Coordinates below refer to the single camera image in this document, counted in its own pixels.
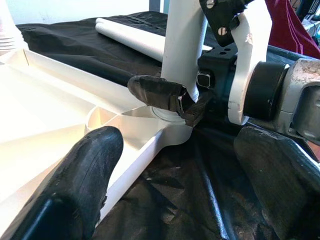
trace black cloth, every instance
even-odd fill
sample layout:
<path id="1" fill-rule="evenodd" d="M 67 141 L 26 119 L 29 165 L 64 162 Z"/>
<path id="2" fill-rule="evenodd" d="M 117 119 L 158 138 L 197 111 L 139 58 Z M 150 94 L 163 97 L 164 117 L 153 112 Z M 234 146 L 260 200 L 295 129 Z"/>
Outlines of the black cloth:
<path id="1" fill-rule="evenodd" d="M 162 36 L 166 32 L 167 15 L 158 12 L 107 19 Z M 161 72 L 160 62 L 97 33 L 95 19 L 18 28 L 32 51 L 124 86 L 134 75 L 159 76 Z M 205 44 L 217 45 L 210 29 Z M 269 61 L 292 64 L 299 57 L 303 56 L 268 48 Z M 283 156 L 283 145 L 296 146 L 292 140 L 281 138 L 282 145 L 278 144 L 280 137 L 273 133 L 236 138 L 240 130 L 215 122 L 213 116 L 197 125 L 186 143 L 164 148 L 99 224 L 93 239 L 311 239 L 304 234 L 310 229 L 315 237 L 320 219 L 315 201 L 320 192 L 315 186 L 319 170 L 314 167 L 309 171 L 311 160 L 298 147 L 295 151 L 300 155 Z M 260 156 L 256 144 L 269 154 Z M 259 161 L 250 157 L 251 152 Z M 299 156 L 310 164 L 293 167 L 290 160 Z M 266 167 L 265 161 L 273 164 Z M 306 178 L 306 172 L 314 177 Z M 270 176 L 286 184 L 269 185 Z M 300 191 L 290 189 L 288 199 L 286 188 L 291 180 Z M 299 214 L 274 217 L 279 209 Z M 304 213 L 315 227 L 297 228 L 306 217 Z"/>

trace red fabric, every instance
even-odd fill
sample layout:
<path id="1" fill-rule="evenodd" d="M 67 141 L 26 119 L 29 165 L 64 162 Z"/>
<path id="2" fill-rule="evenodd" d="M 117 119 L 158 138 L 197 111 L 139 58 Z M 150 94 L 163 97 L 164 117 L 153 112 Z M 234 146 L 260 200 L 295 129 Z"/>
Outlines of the red fabric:
<path id="1" fill-rule="evenodd" d="M 288 0 L 265 0 L 272 19 L 269 44 L 320 59 L 320 49 L 310 37 Z"/>

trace curved white edge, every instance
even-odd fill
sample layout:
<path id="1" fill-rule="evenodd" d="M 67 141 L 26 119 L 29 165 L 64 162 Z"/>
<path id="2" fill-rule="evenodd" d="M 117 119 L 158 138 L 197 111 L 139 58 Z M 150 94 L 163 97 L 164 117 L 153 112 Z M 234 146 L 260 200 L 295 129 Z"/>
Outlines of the curved white edge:
<path id="1" fill-rule="evenodd" d="M 255 0 L 239 14 L 239 26 L 231 31 L 238 48 L 235 75 L 228 101 L 228 118 L 231 123 L 244 125 L 246 93 L 253 70 L 265 62 L 272 21 L 264 0 Z"/>

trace white wall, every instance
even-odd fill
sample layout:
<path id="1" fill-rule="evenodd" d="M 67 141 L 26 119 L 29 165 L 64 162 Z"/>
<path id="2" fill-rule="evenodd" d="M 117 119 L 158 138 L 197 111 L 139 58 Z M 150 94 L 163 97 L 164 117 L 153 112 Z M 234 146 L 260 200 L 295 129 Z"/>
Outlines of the white wall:
<path id="1" fill-rule="evenodd" d="M 149 10 L 149 0 L 6 0 L 6 2 L 15 24 L 52 24 Z"/>

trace screw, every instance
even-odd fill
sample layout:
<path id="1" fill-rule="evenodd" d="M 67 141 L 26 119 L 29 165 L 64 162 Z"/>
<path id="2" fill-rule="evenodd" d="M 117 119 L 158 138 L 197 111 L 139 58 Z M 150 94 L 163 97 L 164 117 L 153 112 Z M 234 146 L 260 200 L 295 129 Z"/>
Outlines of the screw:
<path id="1" fill-rule="evenodd" d="M 220 27 L 219 29 L 218 29 L 218 34 L 220 35 L 220 36 L 224 36 L 224 35 L 226 35 L 227 34 L 227 29 L 224 27 L 224 26 L 222 26 L 222 27 Z"/>
<path id="2" fill-rule="evenodd" d="M 206 7 L 208 9 L 212 9 L 214 7 L 214 5 L 215 5 L 215 0 L 207 0 L 206 1 Z"/>

